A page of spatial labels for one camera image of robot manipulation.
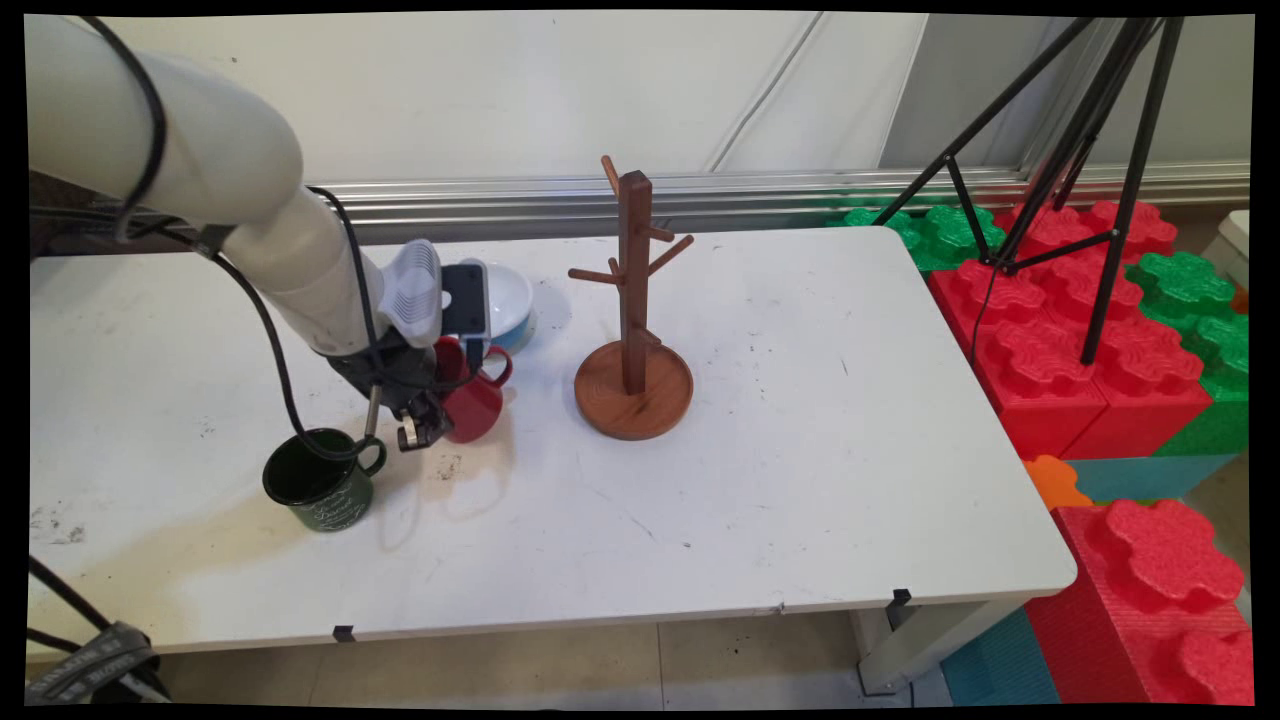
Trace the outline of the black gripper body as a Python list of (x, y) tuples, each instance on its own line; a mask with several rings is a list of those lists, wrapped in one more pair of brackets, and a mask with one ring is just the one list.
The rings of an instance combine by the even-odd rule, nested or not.
[(398, 331), (387, 331), (371, 347), (346, 356), (328, 356), (326, 363), (362, 396), (381, 388), (380, 405), (396, 419), (442, 423), (436, 383), (436, 354), (433, 347), (411, 346)]

